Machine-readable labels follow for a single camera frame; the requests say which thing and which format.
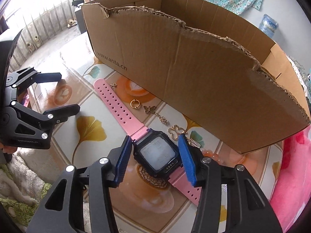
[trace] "watch screen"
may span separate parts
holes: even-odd
[[[175,151],[161,137],[145,145],[140,153],[155,170],[160,170],[175,157]]]

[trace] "patterned tablecloth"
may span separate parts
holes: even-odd
[[[101,63],[92,51],[87,34],[75,38],[35,67],[43,73],[60,72],[59,83],[34,84],[29,88],[31,105],[40,113],[46,109],[78,103],[81,111],[67,122],[55,127],[50,152],[63,169],[73,163],[86,167],[112,148],[119,147],[126,135],[93,90],[98,78],[116,83],[116,94],[142,123],[154,130],[168,133],[155,115],[144,109],[133,109],[130,102],[137,99],[142,105],[157,106],[157,111],[168,119],[170,126],[177,124],[186,129],[188,136],[201,144],[201,150],[226,166],[243,164],[270,199],[282,161],[282,143],[239,155],[211,133],[164,103],[145,89]],[[131,156],[123,183],[111,189],[111,199],[118,226],[132,232],[190,232],[196,206],[169,183],[152,186],[141,177],[142,171]],[[225,229],[226,192],[223,191],[219,232]]]

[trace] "human hand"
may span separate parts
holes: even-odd
[[[6,146],[6,145],[3,145],[1,142],[0,142],[0,149],[2,149],[3,153],[8,153],[8,154],[11,154],[17,151],[17,147]]]

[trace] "pink watch strap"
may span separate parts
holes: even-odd
[[[132,140],[139,140],[148,133],[148,128],[134,117],[104,79],[95,81],[94,89]]]
[[[104,79],[98,79],[94,82],[94,89],[99,97],[108,107],[110,113],[118,121],[125,132],[132,138],[132,140],[140,140],[148,134],[148,128],[141,123],[129,109],[119,99],[110,85]],[[178,167],[169,179],[175,188],[177,188],[183,195],[185,195],[195,205],[199,204],[201,188],[194,188],[188,181],[183,168]]]
[[[184,196],[186,196],[195,205],[199,205],[201,187],[193,187],[188,181],[183,167],[178,167],[170,176],[169,183],[177,188]]]

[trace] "pink fabric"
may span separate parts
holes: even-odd
[[[310,126],[285,139],[284,154],[270,204],[286,232],[296,221],[311,195]]]

